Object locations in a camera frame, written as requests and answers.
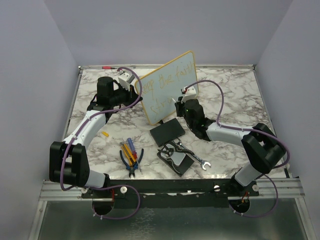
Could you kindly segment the black flat box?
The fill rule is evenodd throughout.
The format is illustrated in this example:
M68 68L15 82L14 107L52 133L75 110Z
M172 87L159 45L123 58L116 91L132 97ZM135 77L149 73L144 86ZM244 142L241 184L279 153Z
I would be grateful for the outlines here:
M186 133L176 118L154 127L149 132L158 147L161 147Z

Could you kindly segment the blue handled pliers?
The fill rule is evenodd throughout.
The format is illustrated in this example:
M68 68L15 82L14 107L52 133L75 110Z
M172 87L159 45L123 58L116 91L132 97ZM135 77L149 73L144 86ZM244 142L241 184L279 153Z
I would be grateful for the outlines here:
M138 169L138 167L139 167L138 165L140 164L141 160L143 159L144 149L143 148L141 149L140 157L132 165L130 165L129 163L126 162L122 150L119 151L119 154L120 154L120 159L121 159L122 163L125 165L126 170L128 170L128 177L129 178L131 178L131 176L135 177L135 170Z

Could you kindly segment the blue red screwdriver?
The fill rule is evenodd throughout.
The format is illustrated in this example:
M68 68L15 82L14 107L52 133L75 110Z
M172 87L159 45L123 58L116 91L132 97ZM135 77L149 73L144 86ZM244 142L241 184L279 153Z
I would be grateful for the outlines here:
M127 139L127 142L128 142L129 148L130 148L130 150L131 150L131 153L132 153L134 159L135 159L136 162L137 162L137 168L138 168L139 171L142 173L142 170L141 170L141 168L140 168L140 164L139 164L139 161L138 161L137 152L136 152L135 146L134 146L134 144L133 144L133 141L132 141L131 138L128 138L128 139Z

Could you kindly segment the silver combination wrench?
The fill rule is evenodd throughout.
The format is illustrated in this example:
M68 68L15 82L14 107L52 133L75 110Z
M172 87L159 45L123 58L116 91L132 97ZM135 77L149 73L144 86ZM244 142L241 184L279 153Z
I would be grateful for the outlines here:
M211 163L203 160L202 158L200 158L199 156L197 156L193 151L191 151L189 148L187 148L182 142L181 140L178 138L177 141L174 142L175 144L177 144L180 148L182 148L183 150L186 150L188 152L189 155L191 155L195 160L197 160L201 166L201 168L206 171L206 167L212 167Z

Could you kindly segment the yellow marker cap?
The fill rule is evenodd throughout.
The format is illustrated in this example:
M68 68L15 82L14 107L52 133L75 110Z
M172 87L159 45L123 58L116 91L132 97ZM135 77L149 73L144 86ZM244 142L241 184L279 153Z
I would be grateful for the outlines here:
M101 133L102 133L105 137L109 137L109 134L108 134L107 132L102 131Z

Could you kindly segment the red black marker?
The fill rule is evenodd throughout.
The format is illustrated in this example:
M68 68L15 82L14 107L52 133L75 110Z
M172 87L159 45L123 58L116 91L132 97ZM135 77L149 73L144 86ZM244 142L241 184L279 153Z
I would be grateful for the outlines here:
M112 66L102 66L101 69L103 70L116 70L117 67L112 67Z

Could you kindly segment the black front mounting rail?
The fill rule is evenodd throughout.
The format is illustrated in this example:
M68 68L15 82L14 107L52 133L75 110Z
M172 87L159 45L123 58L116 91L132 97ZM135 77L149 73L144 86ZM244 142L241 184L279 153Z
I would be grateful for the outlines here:
M165 179L165 180L111 180L115 190L90 189L81 195L99 207L113 205L118 209L140 208L227 208L229 199L259 196L257 183L237 186L229 178Z

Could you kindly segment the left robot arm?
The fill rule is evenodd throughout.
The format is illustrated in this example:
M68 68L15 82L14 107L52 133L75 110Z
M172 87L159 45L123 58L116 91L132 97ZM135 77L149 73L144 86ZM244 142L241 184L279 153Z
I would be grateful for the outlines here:
M123 72L117 79L100 77L97 93L83 120L63 141L55 141L49 150L49 180L59 183L64 191L72 187L89 187L97 196L106 197L111 190L106 173L90 169L87 149L98 131L113 113L133 107L143 98L132 86L133 74Z

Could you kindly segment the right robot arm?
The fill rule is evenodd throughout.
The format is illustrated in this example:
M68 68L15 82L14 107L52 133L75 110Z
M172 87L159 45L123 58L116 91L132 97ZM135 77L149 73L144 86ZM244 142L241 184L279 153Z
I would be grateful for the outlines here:
M185 102L182 97L174 103L178 117L184 118L191 132L201 140L225 142L243 147L249 162L232 176L229 189L240 196L248 185L263 174L268 174L287 153L285 146L277 140L263 123L252 128L221 126L217 120L205 117L203 107L197 99Z

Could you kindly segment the yellow utility knife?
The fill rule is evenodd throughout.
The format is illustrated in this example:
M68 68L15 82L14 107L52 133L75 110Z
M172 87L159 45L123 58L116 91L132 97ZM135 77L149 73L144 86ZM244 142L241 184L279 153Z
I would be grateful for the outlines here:
M120 146L121 146L121 150L122 150L122 153L120 155L122 156L124 154L125 157L128 159L128 165L130 167L133 167L135 164L135 158L134 158L133 154L131 153L130 148L128 147L128 145L125 142L121 142Z

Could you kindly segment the yellow framed whiteboard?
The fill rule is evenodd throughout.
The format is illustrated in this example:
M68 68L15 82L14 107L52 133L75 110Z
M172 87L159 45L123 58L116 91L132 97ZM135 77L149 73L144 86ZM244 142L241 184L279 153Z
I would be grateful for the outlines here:
M141 93L142 107L150 125L167 118L176 111L173 100L181 95L181 89L198 81L195 56L192 51L176 57L141 79L142 86L135 83Z

